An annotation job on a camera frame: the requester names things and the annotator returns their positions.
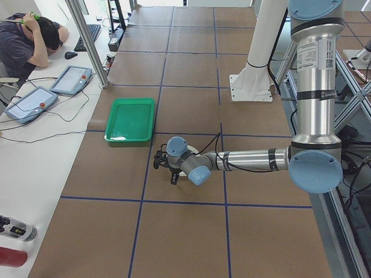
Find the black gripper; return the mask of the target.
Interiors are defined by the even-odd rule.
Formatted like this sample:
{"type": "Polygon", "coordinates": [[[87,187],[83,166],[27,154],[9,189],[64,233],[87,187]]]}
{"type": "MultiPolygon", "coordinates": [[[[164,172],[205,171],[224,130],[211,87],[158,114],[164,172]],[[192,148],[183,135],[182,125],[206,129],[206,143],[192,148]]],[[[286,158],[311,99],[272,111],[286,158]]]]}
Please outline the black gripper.
{"type": "Polygon", "coordinates": [[[181,169],[175,168],[171,165],[168,165],[168,168],[170,172],[172,173],[170,183],[172,185],[177,185],[178,179],[179,179],[179,174],[181,173],[181,169]]]}

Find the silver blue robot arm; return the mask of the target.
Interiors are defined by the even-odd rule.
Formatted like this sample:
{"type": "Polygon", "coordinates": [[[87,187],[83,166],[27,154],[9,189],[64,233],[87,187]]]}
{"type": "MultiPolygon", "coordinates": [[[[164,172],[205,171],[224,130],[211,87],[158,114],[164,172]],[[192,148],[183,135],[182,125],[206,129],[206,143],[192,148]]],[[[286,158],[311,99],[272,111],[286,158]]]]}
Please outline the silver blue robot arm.
{"type": "Polygon", "coordinates": [[[341,181],[341,141],[334,132],[336,39],[343,30],[342,1],[263,1],[246,66],[230,76],[233,101],[270,101],[268,68],[286,18],[296,44],[297,130],[284,149],[210,151],[197,155],[185,139],[172,137],[162,155],[176,184],[180,173],[195,185],[213,170],[269,173],[287,170],[309,193],[326,193],[341,181]]]}

